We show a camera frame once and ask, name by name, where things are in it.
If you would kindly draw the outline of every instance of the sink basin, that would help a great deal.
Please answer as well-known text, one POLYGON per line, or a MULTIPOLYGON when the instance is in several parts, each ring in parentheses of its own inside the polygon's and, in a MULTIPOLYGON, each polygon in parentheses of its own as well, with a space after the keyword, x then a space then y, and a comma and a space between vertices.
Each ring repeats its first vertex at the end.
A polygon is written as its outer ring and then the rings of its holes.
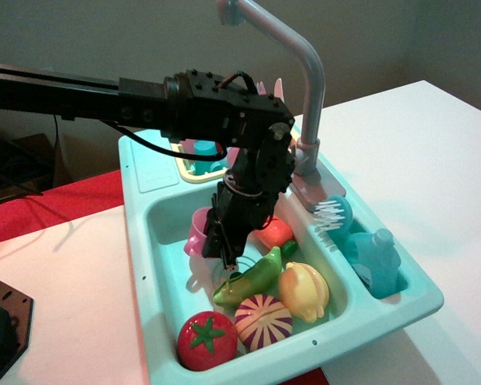
MULTIPOLYGON (((169 148, 156 131, 140 135, 169 148)), ((128 138, 119 141, 131 264, 148 371, 152 383, 252 384, 280 383, 434 313, 443 304, 438 287, 396 240, 401 257, 398 292, 372 297, 338 247, 316 230, 312 214, 288 189, 276 214, 292 228, 299 250, 293 261, 313 266, 328 282, 325 317, 315 323, 293 320, 287 339, 247 353, 241 344, 232 361, 195 372, 182 367, 176 339, 184 322, 204 310, 224 312, 212 292, 231 272, 216 259, 189 257, 184 252, 191 217, 209 206, 218 180, 189 183, 174 159, 143 148, 128 138)), ((346 189, 354 212, 352 231, 374 232, 385 226, 331 167, 323 164, 346 189)), ((239 271, 246 270, 267 249, 250 236, 239 271)), ((277 288, 270 294, 277 296, 277 288)))

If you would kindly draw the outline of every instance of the blue bottle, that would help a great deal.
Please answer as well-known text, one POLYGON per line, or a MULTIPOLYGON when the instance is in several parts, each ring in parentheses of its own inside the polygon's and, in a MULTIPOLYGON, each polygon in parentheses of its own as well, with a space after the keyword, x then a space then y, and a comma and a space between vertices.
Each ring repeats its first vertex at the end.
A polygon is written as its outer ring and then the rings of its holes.
POLYGON ((373 297, 381 299, 398 292, 401 258, 389 230, 351 234, 343 252, 373 297))

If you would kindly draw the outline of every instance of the toy green pepper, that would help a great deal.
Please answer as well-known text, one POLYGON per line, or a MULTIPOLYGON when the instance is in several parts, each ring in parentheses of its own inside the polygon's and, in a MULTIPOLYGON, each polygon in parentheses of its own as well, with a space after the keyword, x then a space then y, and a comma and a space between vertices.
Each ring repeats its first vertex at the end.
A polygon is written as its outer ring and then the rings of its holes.
POLYGON ((214 303, 236 309, 246 298, 269 289, 280 273, 281 251, 275 246, 243 274, 224 281, 214 291, 214 303))

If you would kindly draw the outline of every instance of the striped ball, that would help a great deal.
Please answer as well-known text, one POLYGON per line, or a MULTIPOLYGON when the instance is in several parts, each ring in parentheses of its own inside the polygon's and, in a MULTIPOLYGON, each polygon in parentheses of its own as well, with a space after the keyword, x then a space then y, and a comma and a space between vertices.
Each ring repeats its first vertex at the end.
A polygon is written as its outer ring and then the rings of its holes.
POLYGON ((245 299, 235 312, 239 339, 255 351, 287 338, 292 333, 292 316, 279 299, 257 294, 245 299))

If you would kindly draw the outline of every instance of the toy tomato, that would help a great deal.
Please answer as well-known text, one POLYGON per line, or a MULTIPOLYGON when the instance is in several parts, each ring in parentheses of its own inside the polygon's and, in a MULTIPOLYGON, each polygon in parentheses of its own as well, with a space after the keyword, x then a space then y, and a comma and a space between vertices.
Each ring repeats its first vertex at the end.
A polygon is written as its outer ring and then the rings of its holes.
POLYGON ((216 311, 195 314, 178 335, 178 355, 192 371, 206 371, 235 358, 237 332, 225 315, 216 311))

